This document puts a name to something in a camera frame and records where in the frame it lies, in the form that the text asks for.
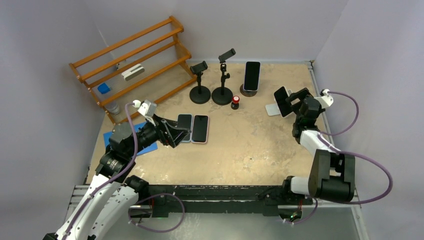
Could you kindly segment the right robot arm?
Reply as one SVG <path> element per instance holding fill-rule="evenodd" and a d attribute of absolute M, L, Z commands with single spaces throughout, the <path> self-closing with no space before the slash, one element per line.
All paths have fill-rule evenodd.
<path fill-rule="evenodd" d="M 280 196 L 288 204 L 300 195 L 326 201 L 348 203 L 355 193 L 355 166 L 353 155 L 343 154 L 323 136 L 316 126 L 318 117 L 329 108 L 334 98 L 328 89 L 319 96 L 312 96 L 307 88 L 294 93 L 282 88 L 278 104 L 282 117 L 294 113 L 292 136 L 313 156 L 308 177 L 289 176 L 281 189 Z"/>

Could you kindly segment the black phone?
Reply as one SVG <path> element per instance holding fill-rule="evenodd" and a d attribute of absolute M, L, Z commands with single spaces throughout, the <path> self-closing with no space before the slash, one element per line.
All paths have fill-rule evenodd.
<path fill-rule="evenodd" d="M 244 91 L 257 91 L 260 81 L 261 63 L 258 61 L 247 61 L 245 63 Z"/>
<path fill-rule="evenodd" d="M 280 87 L 273 94 L 277 107 L 283 118 L 292 113 L 291 103 L 287 102 L 289 97 L 287 90 L 284 86 Z"/>

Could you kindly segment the pink case phone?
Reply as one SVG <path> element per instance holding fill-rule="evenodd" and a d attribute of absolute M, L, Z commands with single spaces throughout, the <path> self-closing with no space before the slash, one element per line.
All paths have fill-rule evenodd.
<path fill-rule="evenodd" d="M 195 115 L 191 131 L 191 142 L 195 144 L 205 144 L 208 141 L 209 116 Z"/>

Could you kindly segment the light blue case phone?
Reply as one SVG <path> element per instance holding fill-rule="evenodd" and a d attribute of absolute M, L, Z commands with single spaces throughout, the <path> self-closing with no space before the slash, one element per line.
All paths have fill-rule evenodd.
<path fill-rule="evenodd" d="M 179 114 L 177 116 L 177 127 L 178 128 L 185 128 L 185 129 L 192 129 L 192 125 L 193 125 L 193 115 L 192 114 Z M 186 135 L 182 142 L 183 143 L 189 143 L 191 142 L 191 133 L 189 133 L 188 135 Z"/>

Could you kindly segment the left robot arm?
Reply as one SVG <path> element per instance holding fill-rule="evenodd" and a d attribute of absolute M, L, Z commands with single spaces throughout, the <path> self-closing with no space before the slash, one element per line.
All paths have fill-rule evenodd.
<path fill-rule="evenodd" d="M 117 220 L 129 213 L 130 206 L 165 198 L 166 192 L 152 195 L 147 181 L 128 174 L 139 151 L 157 141 L 175 148 L 190 132 L 177 127 L 177 122 L 158 116 L 139 129 L 131 122 L 116 125 L 88 190 L 68 220 L 44 239 L 102 240 Z"/>

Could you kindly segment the black phone stand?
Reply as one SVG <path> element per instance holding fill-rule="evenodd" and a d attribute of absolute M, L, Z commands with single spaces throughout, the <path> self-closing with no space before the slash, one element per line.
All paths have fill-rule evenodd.
<path fill-rule="evenodd" d="M 210 90 L 202 85 L 202 75 L 203 71 L 208 69 L 208 65 L 205 61 L 198 63 L 194 66 L 191 66 L 190 71 L 192 74 L 196 75 L 197 86 L 193 87 L 189 93 L 190 100 L 195 104 L 205 104 L 211 98 Z"/>
<path fill-rule="evenodd" d="M 211 98 L 215 104 L 220 106 L 225 106 L 230 104 L 233 98 L 233 92 L 228 87 L 225 87 L 225 82 L 227 79 L 230 78 L 230 74 L 227 73 L 226 60 L 233 57 L 235 54 L 236 54 L 235 49 L 231 48 L 230 50 L 228 50 L 227 52 L 223 53 L 222 55 L 218 57 L 219 63 L 220 63 L 220 71 L 221 71 L 221 77 L 220 77 L 221 85 L 220 87 L 217 87 L 216 89 L 213 90 L 211 94 Z"/>

